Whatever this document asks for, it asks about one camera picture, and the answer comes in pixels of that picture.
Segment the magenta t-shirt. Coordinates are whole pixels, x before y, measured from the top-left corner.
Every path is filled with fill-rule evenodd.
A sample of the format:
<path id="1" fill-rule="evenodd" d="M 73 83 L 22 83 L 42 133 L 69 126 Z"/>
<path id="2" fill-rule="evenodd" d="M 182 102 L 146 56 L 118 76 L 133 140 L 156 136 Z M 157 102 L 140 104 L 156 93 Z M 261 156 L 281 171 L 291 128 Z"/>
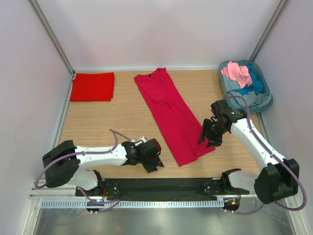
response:
<path id="1" fill-rule="evenodd" d="M 206 147 L 208 141 L 198 144 L 202 125 L 165 68 L 146 75 L 139 74 L 134 81 L 179 166 L 192 163 L 215 150 L 214 147 Z"/>

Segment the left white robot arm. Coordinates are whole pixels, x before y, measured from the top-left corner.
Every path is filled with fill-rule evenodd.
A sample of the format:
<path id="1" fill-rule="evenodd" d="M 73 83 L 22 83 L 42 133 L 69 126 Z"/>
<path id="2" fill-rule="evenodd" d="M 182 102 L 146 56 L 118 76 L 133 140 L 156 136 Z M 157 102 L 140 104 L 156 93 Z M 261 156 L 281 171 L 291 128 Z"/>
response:
<path id="1" fill-rule="evenodd" d="M 151 173 L 163 166 L 160 154 L 158 141 L 145 137 L 109 147 L 82 147 L 75 146 L 72 140 L 64 141 L 42 157 L 45 186 L 57 188 L 69 184 L 98 196 L 104 189 L 102 178 L 98 171 L 90 168 L 141 164 Z"/>

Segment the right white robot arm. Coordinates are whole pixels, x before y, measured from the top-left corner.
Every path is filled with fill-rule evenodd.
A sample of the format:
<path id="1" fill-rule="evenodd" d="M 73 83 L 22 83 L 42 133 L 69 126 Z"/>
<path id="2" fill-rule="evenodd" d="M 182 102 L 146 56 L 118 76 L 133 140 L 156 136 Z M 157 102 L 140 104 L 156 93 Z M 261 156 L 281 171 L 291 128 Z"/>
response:
<path id="1" fill-rule="evenodd" d="M 299 164 L 277 152 L 258 132 L 250 119 L 249 110 L 233 109 L 225 99 L 211 104 L 213 116 L 204 119 L 198 143 L 207 141 L 207 147 L 219 147 L 223 134 L 234 135 L 257 163 L 258 175 L 231 170 L 220 182 L 221 190 L 231 194 L 237 188 L 254 192 L 263 204 L 270 204 L 303 191 L 299 181 Z"/>

